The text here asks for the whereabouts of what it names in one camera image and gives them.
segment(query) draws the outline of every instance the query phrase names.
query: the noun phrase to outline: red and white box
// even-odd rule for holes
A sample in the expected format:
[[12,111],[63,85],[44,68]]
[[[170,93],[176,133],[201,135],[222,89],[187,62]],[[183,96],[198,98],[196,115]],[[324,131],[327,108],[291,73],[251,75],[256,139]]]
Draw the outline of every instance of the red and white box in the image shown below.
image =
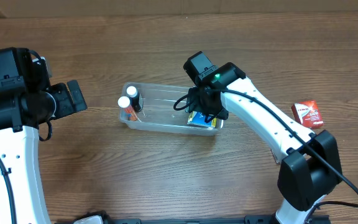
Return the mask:
[[291,109],[295,121],[307,128],[319,128],[324,124],[315,100],[295,103]]

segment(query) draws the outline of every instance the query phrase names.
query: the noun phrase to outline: black cable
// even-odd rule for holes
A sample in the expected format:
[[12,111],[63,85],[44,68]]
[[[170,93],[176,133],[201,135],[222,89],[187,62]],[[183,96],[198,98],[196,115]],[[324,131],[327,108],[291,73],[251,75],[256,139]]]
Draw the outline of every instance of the black cable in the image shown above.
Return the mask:
[[190,106],[192,103],[194,103],[194,100],[195,100],[195,99],[193,99],[191,102],[187,103],[185,106],[182,106],[181,108],[177,108],[178,104],[179,104],[182,100],[187,99],[188,97],[189,97],[189,94],[186,94],[186,95],[184,95],[183,97],[179,98],[179,100],[177,100],[177,101],[175,102],[175,104],[173,104],[173,109],[174,109],[175,111],[180,111],[180,110],[183,110],[183,109],[187,108],[187,107]]
[[46,122],[48,125],[48,136],[46,139],[43,139],[41,136],[39,136],[40,141],[48,141],[50,138],[52,138],[52,123],[50,121]]
[[[284,128],[286,128],[288,130],[288,132],[294,137],[296,138],[296,140],[298,140],[303,147],[305,147],[308,152],[315,158],[317,158],[317,160],[319,160],[324,166],[326,166],[328,169],[330,169],[331,171],[333,171],[340,179],[342,179],[357,195],[358,195],[358,188],[350,181],[348,180],[346,177],[344,177],[340,172],[338,172],[338,170],[336,170],[335,168],[333,168],[327,161],[325,161],[325,159],[323,159],[317,152],[315,152],[309,145],[307,145],[307,143],[301,138],[299,137],[299,135],[292,130],[284,121],[283,119],[281,119],[276,113],[274,113],[274,111],[272,111],[268,106],[266,106],[265,104],[263,104],[262,102],[260,102],[257,98],[246,95],[244,93],[238,92],[238,91],[234,91],[234,90],[205,90],[205,91],[210,91],[210,92],[223,92],[223,93],[233,93],[239,96],[242,96],[244,98],[247,98],[255,103],[257,103],[259,106],[261,106],[263,109],[265,109],[266,111],[268,111],[274,118],[277,119],[278,122],[280,122],[280,124],[282,126],[284,126]],[[327,201],[327,202],[320,202],[317,203],[316,205],[314,205],[312,207],[312,209],[310,210],[310,213],[308,214],[308,216],[305,219],[306,223],[309,223],[309,219],[312,216],[313,212],[319,208],[322,205],[343,205],[343,206],[348,206],[348,207],[354,207],[354,208],[358,208],[358,204],[356,203],[349,203],[349,202],[339,202],[339,201]]]
[[11,180],[9,180],[8,171],[5,168],[4,163],[2,162],[0,158],[0,169],[1,173],[4,176],[5,184],[6,184],[6,190],[7,190],[7,196],[9,198],[9,207],[11,208],[11,220],[12,224],[17,224],[16,220],[16,208],[15,208],[15,201],[13,197],[13,190],[12,190],[12,184]]
[[40,63],[41,63],[41,56],[36,52],[36,51],[34,51],[34,50],[29,50],[29,53],[30,54],[32,54],[32,55],[34,55],[39,61],[40,61]]

